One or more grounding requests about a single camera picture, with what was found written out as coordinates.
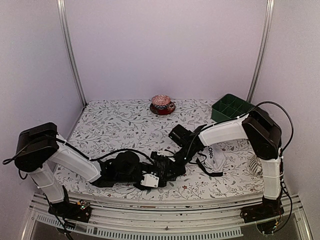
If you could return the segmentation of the navy striped underwear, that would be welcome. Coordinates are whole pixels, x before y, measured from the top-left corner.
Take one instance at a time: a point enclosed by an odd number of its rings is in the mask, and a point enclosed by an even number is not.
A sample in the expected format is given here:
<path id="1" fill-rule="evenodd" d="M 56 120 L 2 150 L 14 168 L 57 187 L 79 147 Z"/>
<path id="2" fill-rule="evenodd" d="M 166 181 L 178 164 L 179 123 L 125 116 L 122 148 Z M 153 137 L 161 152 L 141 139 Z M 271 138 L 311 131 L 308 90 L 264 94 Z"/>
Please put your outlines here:
<path id="1" fill-rule="evenodd" d="M 158 176 L 158 187 L 163 188 L 167 186 L 168 182 L 174 182 L 177 177 L 186 173 L 186 168 L 183 165 L 176 165 L 172 157 L 158 154 L 152 151 L 150 158 L 153 160 L 157 168 L 156 175 Z"/>

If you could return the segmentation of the white black-trimmed underwear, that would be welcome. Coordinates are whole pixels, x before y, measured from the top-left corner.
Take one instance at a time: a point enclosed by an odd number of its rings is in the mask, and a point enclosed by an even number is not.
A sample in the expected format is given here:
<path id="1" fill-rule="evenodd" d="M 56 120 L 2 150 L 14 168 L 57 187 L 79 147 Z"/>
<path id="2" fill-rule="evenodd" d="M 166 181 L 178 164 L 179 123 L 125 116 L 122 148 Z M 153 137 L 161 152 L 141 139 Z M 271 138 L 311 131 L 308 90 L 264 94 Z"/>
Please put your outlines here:
<path id="1" fill-rule="evenodd" d="M 225 155 L 222 149 L 213 144 L 203 150 L 203 153 L 199 152 L 199 155 L 204 157 L 204 160 L 196 159 L 197 166 L 209 177 L 222 177 L 223 169 L 226 163 Z"/>

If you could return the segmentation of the green divided organizer tray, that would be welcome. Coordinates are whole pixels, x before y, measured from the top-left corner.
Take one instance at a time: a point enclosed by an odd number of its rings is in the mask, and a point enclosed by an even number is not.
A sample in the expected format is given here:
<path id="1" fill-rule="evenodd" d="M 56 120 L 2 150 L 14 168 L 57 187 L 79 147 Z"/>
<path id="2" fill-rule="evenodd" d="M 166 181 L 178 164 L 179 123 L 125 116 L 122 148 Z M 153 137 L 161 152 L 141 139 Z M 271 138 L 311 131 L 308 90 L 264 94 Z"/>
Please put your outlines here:
<path id="1" fill-rule="evenodd" d="M 247 113 L 254 105 L 227 93 L 211 106 L 211 119 L 216 123 L 228 121 Z"/>

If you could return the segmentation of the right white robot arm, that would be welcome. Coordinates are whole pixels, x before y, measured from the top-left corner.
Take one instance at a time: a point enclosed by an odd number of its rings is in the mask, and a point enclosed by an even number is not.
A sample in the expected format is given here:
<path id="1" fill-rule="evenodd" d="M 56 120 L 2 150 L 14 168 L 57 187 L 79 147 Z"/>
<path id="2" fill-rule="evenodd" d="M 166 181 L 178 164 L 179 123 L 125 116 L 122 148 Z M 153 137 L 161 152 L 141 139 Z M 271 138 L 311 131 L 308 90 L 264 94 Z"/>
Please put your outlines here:
<path id="1" fill-rule="evenodd" d="M 176 166 L 185 166 L 197 152 L 213 144 L 248 140 L 262 165 L 263 197 L 266 201 L 259 206 L 258 213 L 262 218 L 269 218 L 278 210 L 275 200 L 282 191 L 281 173 L 286 146 L 282 146 L 280 126 L 259 105 L 234 119 L 210 126 L 203 125 L 191 133 L 180 128 L 178 132 L 172 131 L 169 136 L 181 145 L 181 149 L 170 157 Z"/>

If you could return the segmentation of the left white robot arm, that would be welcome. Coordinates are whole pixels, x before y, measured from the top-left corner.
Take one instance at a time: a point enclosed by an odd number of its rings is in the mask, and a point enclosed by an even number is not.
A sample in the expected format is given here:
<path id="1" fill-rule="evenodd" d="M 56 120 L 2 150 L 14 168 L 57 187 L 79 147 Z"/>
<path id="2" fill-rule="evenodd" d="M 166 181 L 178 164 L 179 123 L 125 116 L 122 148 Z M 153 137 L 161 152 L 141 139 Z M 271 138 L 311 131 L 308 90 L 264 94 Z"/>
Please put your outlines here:
<path id="1" fill-rule="evenodd" d="M 97 188 L 111 188 L 118 182 L 132 182 L 143 190 L 158 187 L 159 177 L 149 164 L 140 162 L 138 151 L 124 149 L 117 153 L 117 158 L 110 161 L 92 159 L 70 145 L 58 134 L 57 126 L 48 122 L 22 131 L 15 155 L 2 163 L 13 162 L 19 171 L 27 173 L 55 209 L 63 217 L 70 217 L 74 205 L 47 162 L 69 169 Z"/>

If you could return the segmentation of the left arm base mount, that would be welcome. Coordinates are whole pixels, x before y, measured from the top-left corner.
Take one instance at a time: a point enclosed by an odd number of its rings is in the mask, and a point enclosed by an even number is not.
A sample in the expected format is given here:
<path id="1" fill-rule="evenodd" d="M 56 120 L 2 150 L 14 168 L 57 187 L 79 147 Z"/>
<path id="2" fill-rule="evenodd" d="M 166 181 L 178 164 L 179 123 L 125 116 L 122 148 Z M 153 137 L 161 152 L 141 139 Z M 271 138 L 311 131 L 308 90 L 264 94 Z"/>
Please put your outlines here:
<path id="1" fill-rule="evenodd" d="M 59 203 L 50 203 L 48 213 L 62 217 L 63 219 L 88 223 L 91 217 L 92 208 L 91 204 L 84 200 L 79 200 L 77 203 L 63 200 Z"/>

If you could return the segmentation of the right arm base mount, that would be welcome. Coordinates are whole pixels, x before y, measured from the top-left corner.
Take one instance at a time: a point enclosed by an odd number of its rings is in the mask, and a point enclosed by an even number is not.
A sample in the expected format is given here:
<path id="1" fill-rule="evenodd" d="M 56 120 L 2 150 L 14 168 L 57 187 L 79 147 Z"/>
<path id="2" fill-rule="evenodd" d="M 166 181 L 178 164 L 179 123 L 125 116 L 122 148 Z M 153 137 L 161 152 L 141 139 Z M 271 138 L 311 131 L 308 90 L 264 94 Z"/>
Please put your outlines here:
<path id="1" fill-rule="evenodd" d="M 263 196 L 262 203 L 242 207 L 240 210 L 240 217 L 245 223 L 251 223 L 277 217 L 283 213 L 284 209 L 282 207 L 280 195 L 276 199 L 269 199 Z"/>

